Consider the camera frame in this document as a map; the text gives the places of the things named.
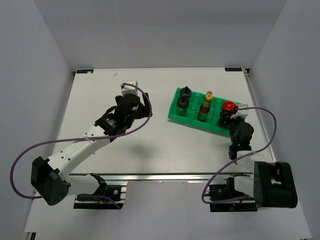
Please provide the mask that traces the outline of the red-lid sauce jar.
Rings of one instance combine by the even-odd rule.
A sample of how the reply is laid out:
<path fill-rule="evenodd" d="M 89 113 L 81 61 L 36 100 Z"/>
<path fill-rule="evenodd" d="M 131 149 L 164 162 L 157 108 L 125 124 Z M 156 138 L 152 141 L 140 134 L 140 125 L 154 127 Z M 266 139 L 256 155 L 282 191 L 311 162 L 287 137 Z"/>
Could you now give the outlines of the red-lid sauce jar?
<path fill-rule="evenodd" d="M 234 115 L 237 112 L 237 104 L 233 101 L 224 101 L 221 106 L 221 113 L 226 116 Z"/>

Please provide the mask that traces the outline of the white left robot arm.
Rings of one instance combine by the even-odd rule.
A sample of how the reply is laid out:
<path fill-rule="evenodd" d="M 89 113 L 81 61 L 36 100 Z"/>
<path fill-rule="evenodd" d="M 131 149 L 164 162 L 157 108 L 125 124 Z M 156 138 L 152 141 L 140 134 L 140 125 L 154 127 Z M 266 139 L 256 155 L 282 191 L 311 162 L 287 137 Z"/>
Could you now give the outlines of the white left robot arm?
<path fill-rule="evenodd" d="M 116 138 L 129 134 L 133 122 L 152 116 L 149 95 L 139 97 L 136 93 L 125 93 L 115 97 L 116 105 L 110 107 L 82 139 L 46 159 L 37 157 L 31 165 L 31 185 L 49 206 L 60 203 L 75 182 L 70 173 L 97 150 L 112 143 Z"/>

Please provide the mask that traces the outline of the yellow-cap brown sauce bottle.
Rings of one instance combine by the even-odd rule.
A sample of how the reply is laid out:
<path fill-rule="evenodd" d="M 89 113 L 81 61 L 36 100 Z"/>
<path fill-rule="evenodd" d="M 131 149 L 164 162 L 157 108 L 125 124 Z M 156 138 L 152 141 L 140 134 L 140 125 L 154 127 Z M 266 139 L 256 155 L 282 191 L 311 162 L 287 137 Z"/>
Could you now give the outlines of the yellow-cap brown sauce bottle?
<path fill-rule="evenodd" d="M 212 100 L 213 100 L 213 93 L 211 91 L 208 91 L 199 107 L 199 111 L 197 114 L 197 119 L 199 121 L 203 122 L 207 119 L 211 109 Z"/>

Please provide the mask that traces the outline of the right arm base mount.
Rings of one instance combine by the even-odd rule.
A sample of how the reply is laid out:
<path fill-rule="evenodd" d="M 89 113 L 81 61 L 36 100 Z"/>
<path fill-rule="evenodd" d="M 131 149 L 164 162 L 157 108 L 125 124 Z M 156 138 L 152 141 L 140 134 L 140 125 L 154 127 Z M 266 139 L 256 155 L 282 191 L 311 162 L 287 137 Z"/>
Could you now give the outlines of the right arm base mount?
<path fill-rule="evenodd" d="M 205 197 L 210 202 L 233 199 L 245 196 L 244 193 L 234 189 L 234 178 L 228 177 L 224 183 L 212 183 L 206 190 Z M 231 202 L 215 203 L 209 205 L 211 213 L 236 213 L 236 212 L 257 212 L 258 207 L 252 197 L 239 199 Z"/>

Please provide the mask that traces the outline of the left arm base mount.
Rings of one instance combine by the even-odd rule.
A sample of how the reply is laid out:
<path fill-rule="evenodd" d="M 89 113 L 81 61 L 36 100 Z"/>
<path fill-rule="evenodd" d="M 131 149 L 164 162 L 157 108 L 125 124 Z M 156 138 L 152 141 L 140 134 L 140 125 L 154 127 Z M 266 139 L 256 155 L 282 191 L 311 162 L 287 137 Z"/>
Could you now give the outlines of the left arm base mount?
<path fill-rule="evenodd" d="M 121 210 L 127 184 L 106 180 L 97 173 L 70 177 L 70 194 L 75 195 L 73 208 L 78 210 Z"/>

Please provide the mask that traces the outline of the glass shaker black knob lid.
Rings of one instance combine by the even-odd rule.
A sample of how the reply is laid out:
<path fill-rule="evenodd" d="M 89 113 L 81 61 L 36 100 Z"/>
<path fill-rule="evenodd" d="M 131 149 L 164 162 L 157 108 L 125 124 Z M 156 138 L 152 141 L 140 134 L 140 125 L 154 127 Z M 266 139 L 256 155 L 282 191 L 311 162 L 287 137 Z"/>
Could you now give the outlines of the glass shaker black knob lid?
<path fill-rule="evenodd" d="M 188 86 L 185 86 L 180 89 L 179 95 L 180 97 L 185 97 L 189 99 L 192 95 L 192 90 Z"/>

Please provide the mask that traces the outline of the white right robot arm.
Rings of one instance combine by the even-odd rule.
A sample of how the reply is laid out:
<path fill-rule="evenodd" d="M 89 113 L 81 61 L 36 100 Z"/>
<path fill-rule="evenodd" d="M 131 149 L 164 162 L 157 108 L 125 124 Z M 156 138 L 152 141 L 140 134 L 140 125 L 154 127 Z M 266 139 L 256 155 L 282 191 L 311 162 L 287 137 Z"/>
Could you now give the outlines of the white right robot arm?
<path fill-rule="evenodd" d="M 229 132 L 231 145 L 228 155 L 231 160 L 250 153 L 250 141 L 254 128 L 245 122 L 245 116 L 238 115 L 235 110 L 222 110 L 218 126 Z M 236 200 L 242 196 L 250 196 L 258 207 L 295 208 L 298 196 L 292 175 L 287 162 L 266 162 L 258 160 L 253 154 L 237 161 L 239 165 L 253 173 L 253 176 L 236 175 L 226 180 L 224 192 Z"/>

